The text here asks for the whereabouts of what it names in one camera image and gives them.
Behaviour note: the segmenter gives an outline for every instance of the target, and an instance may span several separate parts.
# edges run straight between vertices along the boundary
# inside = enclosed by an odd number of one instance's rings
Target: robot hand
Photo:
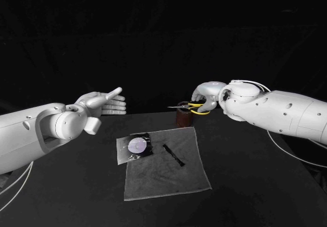
[[[119,96],[122,89],[118,87],[109,93],[90,92],[79,97],[74,104],[89,112],[89,117],[99,117],[102,114],[125,114],[125,98]]]
[[[224,86],[226,86],[224,83],[211,81],[211,82],[201,83],[195,87],[195,90],[191,95],[191,101],[198,101],[203,98],[205,99],[205,103],[197,109],[198,113],[204,111],[210,111],[216,108],[217,95]]]

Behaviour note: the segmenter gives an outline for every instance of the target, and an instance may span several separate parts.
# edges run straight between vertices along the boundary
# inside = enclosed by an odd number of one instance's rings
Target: scissors
[[[195,112],[194,110],[191,110],[191,108],[200,107],[203,106],[203,104],[194,104],[194,103],[187,103],[187,105],[180,105],[180,106],[168,106],[168,108],[178,108],[178,109],[188,109],[194,114],[198,115],[205,115],[208,114],[210,111],[205,111],[203,113]]]

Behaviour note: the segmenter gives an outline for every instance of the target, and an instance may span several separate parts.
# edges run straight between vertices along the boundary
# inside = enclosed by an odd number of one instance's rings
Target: circular disc
[[[146,148],[146,142],[142,138],[136,137],[129,141],[128,150],[132,153],[141,153]]]

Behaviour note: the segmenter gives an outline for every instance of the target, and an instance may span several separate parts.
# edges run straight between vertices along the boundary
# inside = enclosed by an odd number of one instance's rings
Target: black table
[[[116,165],[115,139],[175,128],[175,112],[100,121],[96,135],[82,132],[34,162],[24,188],[0,213],[1,227],[327,226],[327,195],[301,162],[263,129],[229,119],[221,109],[194,116],[213,190],[123,201],[126,164]],[[279,135],[272,137],[289,150]],[[0,207],[21,182],[0,197]]]

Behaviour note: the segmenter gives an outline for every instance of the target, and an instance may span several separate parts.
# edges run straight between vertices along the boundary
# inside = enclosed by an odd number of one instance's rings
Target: cloth
[[[123,201],[201,192],[211,189],[197,148],[193,127],[148,132],[152,155],[128,162]],[[184,163],[182,167],[164,150]]]

